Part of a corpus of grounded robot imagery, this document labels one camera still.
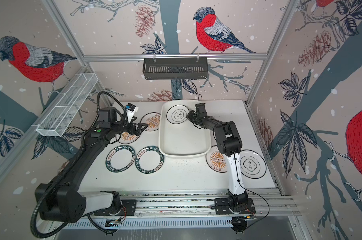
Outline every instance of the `aluminum rail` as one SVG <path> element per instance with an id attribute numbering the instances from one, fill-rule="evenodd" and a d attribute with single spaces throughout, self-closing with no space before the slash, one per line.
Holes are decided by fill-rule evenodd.
<path id="1" fill-rule="evenodd" d="M 207 58 L 208 60 L 267 60 L 267 53 L 193 53 L 193 54 L 159 54 L 155 58 Z M 116 61 L 143 61 L 145 58 L 154 58 L 153 54 L 126 54 L 126 55 L 84 55 L 83 60 L 91 62 Z"/>

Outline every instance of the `metal bar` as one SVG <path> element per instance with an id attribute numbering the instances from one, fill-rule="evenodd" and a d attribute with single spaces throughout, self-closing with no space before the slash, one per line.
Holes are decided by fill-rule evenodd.
<path id="1" fill-rule="evenodd" d="M 267 60 L 267 53 L 207 53 L 198 54 L 200 58 L 208 60 Z M 143 61 L 145 58 L 153 58 L 153 54 L 128 54 L 128 55 L 84 55 L 85 62 L 116 62 L 116 61 Z M 155 58 L 197 58 L 197 54 L 159 54 Z"/>
<path id="2" fill-rule="evenodd" d="M 42 0 L 50 16 L 53 18 L 55 24 L 57 25 L 59 31 L 62 33 L 62 36 L 65 38 L 68 44 L 70 44 L 71 49 L 73 50 L 74 55 L 77 57 L 79 63 L 82 66 L 85 66 L 83 60 L 83 53 L 79 47 L 77 41 L 75 40 L 73 34 L 70 31 L 70 28 L 66 24 L 63 16 L 58 10 L 57 5 L 54 3 L 54 0 Z"/>
<path id="3" fill-rule="evenodd" d="M 265 79 L 266 73 L 267 73 L 267 71 L 273 61 L 274 55 L 276 54 L 278 47 L 285 35 L 285 32 L 289 26 L 290 20 L 293 17 L 293 14 L 295 12 L 295 8 L 297 7 L 298 2 L 299 2 L 299 0 L 290 0 L 288 5 L 285 8 L 285 12 L 281 18 L 280 25 L 277 28 L 276 34 L 274 35 L 273 41 L 268 50 L 269 58 L 262 63 L 260 71 L 257 74 L 257 78 L 254 81 L 252 89 L 249 93 L 248 100 L 247 100 L 248 106 L 250 106 L 253 103 L 256 93 L 257 93 L 258 89 L 260 88 L 260 85 L 261 85 L 263 79 Z"/>
<path id="4" fill-rule="evenodd" d="M 284 187 L 281 184 L 280 178 L 277 175 L 277 171 L 276 171 L 274 165 L 272 164 L 272 160 L 270 158 L 267 146 L 265 145 L 265 142 L 261 138 L 261 132 L 260 132 L 260 129 L 257 127 L 257 123 L 255 120 L 256 118 L 253 114 L 253 111 L 250 107 L 246 106 L 246 104 L 244 104 L 244 106 L 245 106 L 246 112 L 248 113 L 251 124 L 253 126 L 253 130 L 255 131 L 255 136 L 257 137 L 258 143 L 261 147 L 261 151 L 264 154 L 265 161 L 266 161 L 266 164 L 268 165 L 270 174 L 271 174 L 273 180 L 275 180 L 275 185 L 277 185 L 277 188 L 280 190 L 281 195 L 285 195 Z"/>
<path id="5" fill-rule="evenodd" d="M 86 66 L 81 67 L 77 74 L 81 74 L 87 70 Z M 70 81 L 61 92 L 65 93 L 75 81 Z M 15 166 L 15 164 L 22 159 L 24 153 L 29 150 L 29 144 L 32 140 L 34 140 L 38 136 L 38 132 L 36 131 L 37 125 L 40 124 L 46 117 L 49 115 L 54 106 L 61 99 L 59 96 L 63 96 L 63 94 L 58 95 L 49 106 L 39 115 L 37 120 L 35 120 L 34 124 L 29 127 L 29 129 L 24 133 L 23 137 L 19 142 L 10 150 L 8 154 L 1 160 L 0 162 L 0 183 L 7 176 L 7 174 L 11 171 L 11 169 Z"/>

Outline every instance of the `wire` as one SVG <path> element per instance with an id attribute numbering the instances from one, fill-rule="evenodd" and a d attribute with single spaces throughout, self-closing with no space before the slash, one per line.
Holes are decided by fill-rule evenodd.
<path id="1" fill-rule="evenodd" d="M 217 124 L 219 124 L 219 123 L 222 123 L 222 121 L 217 122 L 217 123 L 214 125 L 214 127 L 213 127 L 213 137 L 214 137 L 214 140 L 215 140 L 216 142 L 217 142 L 217 140 L 216 140 L 216 136 L 214 135 L 214 128 L 215 128 L 215 127 L 217 126 Z M 226 148 L 225 146 L 222 146 L 222 145 L 221 145 L 221 147 L 223 147 L 223 148 L 225 148 L 226 150 L 228 150 L 229 152 L 233 152 L 233 153 L 235 154 L 234 151 Z M 255 193 L 255 192 L 253 192 L 253 191 L 251 191 L 251 190 L 249 190 L 249 189 L 246 189 L 246 188 L 244 188 L 244 187 L 241 185 L 241 181 L 240 181 L 240 178 L 239 178 L 239 176 L 238 176 L 238 171 L 237 171 L 236 159 L 234 160 L 234 165 L 236 166 L 237 181 L 238 181 L 238 184 L 240 185 L 240 187 L 242 187 L 242 188 L 243 188 L 244 190 L 246 190 L 246 191 L 249 191 L 249 192 L 251 192 L 251 193 L 254 193 L 255 195 L 258 195 L 258 196 L 261 197 L 261 198 L 266 202 L 266 204 L 268 205 L 268 213 L 267 213 L 264 217 L 262 217 L 260 220 L 258 220 L 258 221 L 256 221 L 256 222 L 252 223 L 251 225 L 247 226 L 246 229 L 248 229 L 250 226 L 252 226 L 253 224 L 255 224 L 255 223 L 257 223 L 257 222 L 260 222 L 262 219 L 266 218 L 266 217 L 269 215 L 270 206 L 269 206 L 268 201 L 265 200 L 265 198 L 263 198 L 261 195 Z"/>

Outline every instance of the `robotic arm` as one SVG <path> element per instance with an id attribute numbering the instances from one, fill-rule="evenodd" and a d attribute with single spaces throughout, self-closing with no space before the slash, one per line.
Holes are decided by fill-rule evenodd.
<path id="1" fill-rule="evenodd" d="M 240 180 L 240 152 L 242 147 L 241 137 L 233 121 L 222 122 L 208 116 L 205 103 L 196 104 L 196 111 L 190 110 L 187 118 L 194 125 L 213 131 L 217 148 L 225 157 L 229 174 L 228 202 L 233 212 L 241 212 L 248 204 L 248 193 Z"/>

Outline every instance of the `white tray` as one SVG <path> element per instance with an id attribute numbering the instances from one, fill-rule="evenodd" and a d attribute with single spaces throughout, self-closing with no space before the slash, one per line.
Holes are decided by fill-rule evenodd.
<path id="1" fill-rule="evenodd" d="M 162 106 L 158 146 L 165 156 L 179 159 L 195 158 L 204 156 L 212 147 L 210 130 L 198 129 L 188 119 L 178 124 L 167 119 L 167 113 L 173 106 L 184 105 L 195 111 L 195 104 L 197 100 L 174 100 Z"/>

